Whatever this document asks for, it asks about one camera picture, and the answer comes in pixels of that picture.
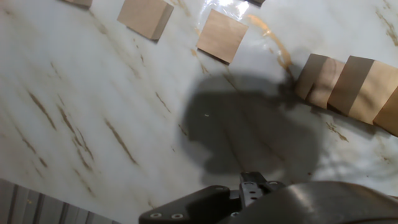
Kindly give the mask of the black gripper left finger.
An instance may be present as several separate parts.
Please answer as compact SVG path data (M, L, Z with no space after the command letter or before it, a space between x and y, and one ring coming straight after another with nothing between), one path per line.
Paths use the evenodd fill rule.
M237 190L212 185L144 212L139 224L219 223L241 209Z

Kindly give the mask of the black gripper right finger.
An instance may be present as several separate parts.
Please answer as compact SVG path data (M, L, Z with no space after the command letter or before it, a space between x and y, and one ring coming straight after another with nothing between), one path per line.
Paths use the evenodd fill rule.
M260 172L242 172L239 185L242 207L247 207L259 198L284 187L282 182L266 180Z

